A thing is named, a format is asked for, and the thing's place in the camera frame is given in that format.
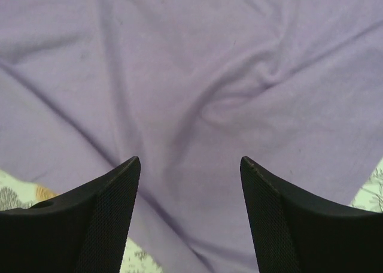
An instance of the lavender fabric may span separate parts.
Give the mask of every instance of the lavender fabric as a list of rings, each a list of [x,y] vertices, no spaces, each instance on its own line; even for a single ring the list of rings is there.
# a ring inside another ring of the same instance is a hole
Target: lavender fabric
[[[0,0],[0,168],[65,192],[139,156],[166,273],[257,272],[242,156],[348,204],[383,155],[382,0]]]

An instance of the black object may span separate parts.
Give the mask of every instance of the black object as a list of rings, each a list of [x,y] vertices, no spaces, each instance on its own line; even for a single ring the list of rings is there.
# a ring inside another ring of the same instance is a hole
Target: black object
[[[382,273],[383,214],[313,195],[241,161],[260,273]]]
[[[0,212],[0,272],[118,273],[135,203],[140,162],[30,209]]]

